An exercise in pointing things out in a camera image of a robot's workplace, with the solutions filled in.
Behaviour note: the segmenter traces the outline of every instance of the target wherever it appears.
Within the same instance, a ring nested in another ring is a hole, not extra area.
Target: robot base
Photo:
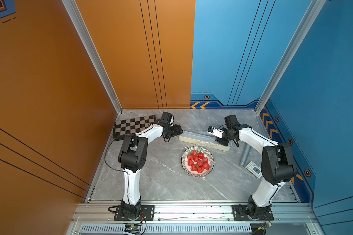
[[[146,221],[152,221],[154,215],[154,205],[141,205],[139,201],[135,206],[131,206],[122,200],[120,202],[120,206],[117,206],[116,208],[114,220],[141,220],[142,218],[140,213],[144,213],[144,219]]]
[[[266,217],[266,220],[274,220],[271,206],[266,207],[257,207],[252,199],[252,196],[249,197],[247,205],[232,205],[231,209],[233,211],[234,220],[262,220],[263,216]]]

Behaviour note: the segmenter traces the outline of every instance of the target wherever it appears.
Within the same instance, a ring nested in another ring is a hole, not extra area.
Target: vent grille
[[[124,224],[83,224],[81,233],[123,234]],[[251,233],[249,223],[148,224],[150,233]]]

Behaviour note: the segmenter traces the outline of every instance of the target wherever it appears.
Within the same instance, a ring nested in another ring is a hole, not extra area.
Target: yellow arrow
[[[206,102],[205,104],[203,104],[202,106],[200,106],[200,108],[205,109],[204,106],[206,106],[207,104],[209,104],[209,102]]]
[[[197,105],[198,103],[200,103],[200,102],[196,102],[194,105],[191,106],[191,108],[196,109],[195,105]]]
[[[266,129],[268,130],[268,124],[273,124],[273,122],[271,122],[271,121],[266,121],[266,123],[267,123]]]
[[[275,129],[272,129],[271,128],[271,139],[272,139],[272,133],[275,132],[275,133],[278,133],[278,131],[276,131]]]
[[[296,177],[297,177],[298,179],[300,179],[301,181],[303,181],[302,176],[300,176],[300,175],[297,174]]]
[[[266,113],[263,113],[263,122],[264,122],[264,116],[269,116],[269,115]]]

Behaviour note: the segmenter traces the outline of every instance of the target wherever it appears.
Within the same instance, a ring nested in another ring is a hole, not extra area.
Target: metal rail
[[[155,205],[154,220],[148,223],[241,223],[234,221],[233,202],[170,203],[144,201],[143,205]],[[78,204],[71,223],[123,223],[114,221],[114,214],[107,211],[119,203]],[[317,223],[314,212],[307,203],[273,203],[272,223]]]

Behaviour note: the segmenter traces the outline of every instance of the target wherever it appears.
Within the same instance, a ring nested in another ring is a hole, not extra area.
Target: small box
[[[247,166],[246,169],[251,172],[256,178],[260,179],[263,174],[261,168],[256,165],[253,161],[251,161]]]

